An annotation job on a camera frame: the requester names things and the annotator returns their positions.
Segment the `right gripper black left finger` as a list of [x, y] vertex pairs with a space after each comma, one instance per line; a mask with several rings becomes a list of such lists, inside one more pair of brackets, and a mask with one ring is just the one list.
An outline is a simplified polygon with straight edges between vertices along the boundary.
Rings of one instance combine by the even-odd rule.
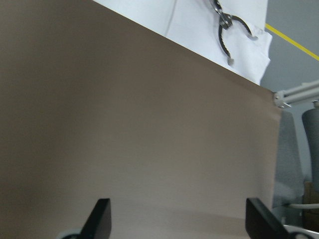
[[108, 239], [111, 230], [111, 200], [99, 199], [80, 232], [80, 238]]

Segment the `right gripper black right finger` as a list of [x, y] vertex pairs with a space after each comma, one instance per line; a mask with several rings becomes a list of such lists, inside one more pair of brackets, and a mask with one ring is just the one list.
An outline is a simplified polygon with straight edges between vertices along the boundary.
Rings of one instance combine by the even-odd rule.
[[251, 239], [288, 239], [289, 233], [258, 198], [246, 199], [245, 229]]

